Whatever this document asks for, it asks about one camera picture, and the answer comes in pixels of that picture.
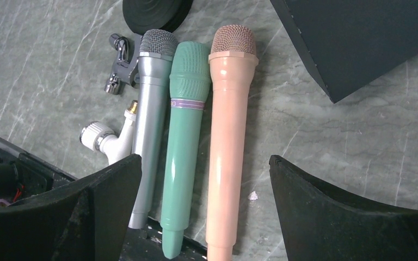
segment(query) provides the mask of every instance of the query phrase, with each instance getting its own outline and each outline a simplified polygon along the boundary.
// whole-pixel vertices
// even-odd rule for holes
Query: microphone holder
[[[280,156],[270,177],[290,261],[418,260],[418,210],[347,192]]]
[[[112,34],[109,37],[110,45],[118,52],[114,59],[111,74],[105,84],[104,90],[108,94],[118,95],[121,93],[121,83],[135,87],[135,78],[138,76],[138,56],[142,36],[134,34],[134,49],[128,38],[120,34]]]

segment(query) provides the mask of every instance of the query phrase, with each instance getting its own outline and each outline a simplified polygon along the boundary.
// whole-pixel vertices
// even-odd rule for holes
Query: microphone handle
[[[180,252],[189,224],[201,119],[202,109],[171,108],[161,210],[166,254]]]
[[[209,260],[231,260],[236,242],[249,84],[213,82],[206,241]]]
[[[136,133],[132,154],[142,157],[142,180],[129,222],[130,228],[146,226],[151,209],[161,138],[166,109],[169,106],[169,85],[140,84]]]

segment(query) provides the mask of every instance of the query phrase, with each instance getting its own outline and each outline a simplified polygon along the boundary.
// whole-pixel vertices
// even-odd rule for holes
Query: green microphone head
[[[208,57],[211,50],[199,42],[181,42],[170,72],[170,98],[206,102],[211,87]]]

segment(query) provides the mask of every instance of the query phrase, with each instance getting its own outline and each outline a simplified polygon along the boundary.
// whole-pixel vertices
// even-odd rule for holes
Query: marble surface
[[[249,95],[234,260],[286,259],[269,180],[272,154],[358,195],[418,209],[418,56],[332,104],[267,0],[194,0],[175,35],[210,46],[217,28],[231,23],[254,31],[260,59]],[[119,131],[138,96],[131,87],[121,96],[103,92],[115,57],[111,33],[132,36],[121,0],[0,0],[0,136],[77,177],[105,167],[106,157],[83,147],[79,132],[93,120]],[[203,244],[210,124],[209,105],[186,230]],[[253,191],[258,199],[251,201]]]

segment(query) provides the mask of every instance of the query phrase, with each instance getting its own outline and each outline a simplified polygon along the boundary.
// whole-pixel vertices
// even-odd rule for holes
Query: microphone grille
[[[214,36],[211,53],[225,51],[256,55],[254,34],[246,26],[237,24],[220,27]]]
[[[152,29],[143,35],[140,51],[174,56],[178,44],[179,41],[172,33],[166,30]]]
[[[181,42],[172,62],[172,73],[209,74],[209,53],[209,48],[199,42]]]

